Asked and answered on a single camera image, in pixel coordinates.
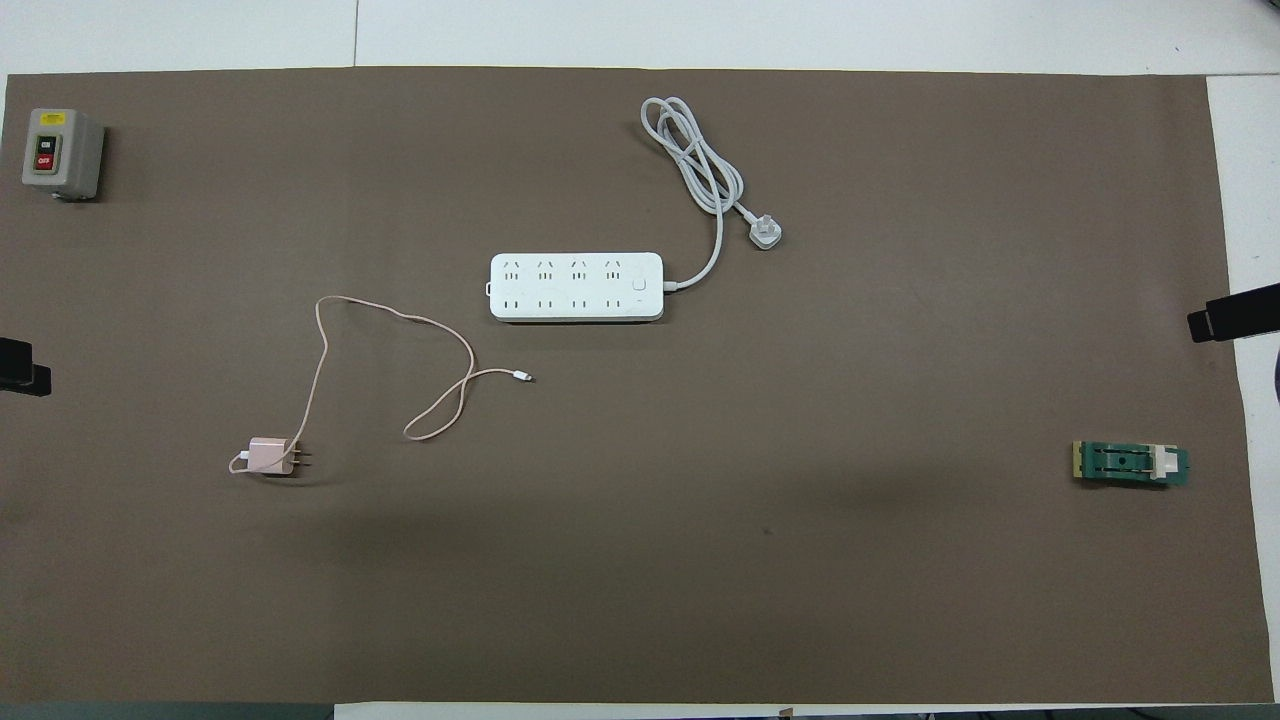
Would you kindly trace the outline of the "pink plug-in charger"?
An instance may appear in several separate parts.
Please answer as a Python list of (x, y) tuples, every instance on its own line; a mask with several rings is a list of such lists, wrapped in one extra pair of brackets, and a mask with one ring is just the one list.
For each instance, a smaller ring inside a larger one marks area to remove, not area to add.
[(261, 477), (292, 477), (294, 470), (308, 464), (311, 454), (300, 448), (297, 439), (282, 437), (253, 437), (247, 450), (239, 454), (242, 470)]

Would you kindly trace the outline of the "white power strip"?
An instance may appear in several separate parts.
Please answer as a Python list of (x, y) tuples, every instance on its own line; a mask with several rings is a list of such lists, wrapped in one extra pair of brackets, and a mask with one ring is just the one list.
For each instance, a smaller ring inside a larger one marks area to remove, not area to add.
[(499, 252), (486, 296), (492, 315), (509, 324), (655, 322), (664, 264), (655, 252)]

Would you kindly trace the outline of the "brown table mat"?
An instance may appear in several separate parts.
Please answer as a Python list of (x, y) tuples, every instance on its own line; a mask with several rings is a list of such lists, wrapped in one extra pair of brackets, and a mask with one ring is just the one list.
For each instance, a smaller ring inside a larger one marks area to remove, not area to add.
[[(0, 702), (1272, 698), (1202, 78), (12, 76), (3, 138)], [(499, 252), (663, 315), (499, 322)]]

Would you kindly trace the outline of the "green knife switch yellow base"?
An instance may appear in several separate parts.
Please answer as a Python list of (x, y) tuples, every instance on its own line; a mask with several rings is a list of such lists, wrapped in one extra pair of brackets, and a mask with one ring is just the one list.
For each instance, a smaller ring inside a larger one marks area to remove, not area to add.
[(1188, 483), (1188, 452), (1175, 445), (1071, 443), (1071, 474), (1078, 480), (1123, 486), (1181, 487)]

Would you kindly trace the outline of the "grey push-button switch box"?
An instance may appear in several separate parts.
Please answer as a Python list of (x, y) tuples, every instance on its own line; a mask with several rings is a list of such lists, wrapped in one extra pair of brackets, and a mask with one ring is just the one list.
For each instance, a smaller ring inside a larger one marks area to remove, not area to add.
[(76, 109), (36, 108), (29, 114), (22, 184), (64, 202), (99, 196), (106, 127)]

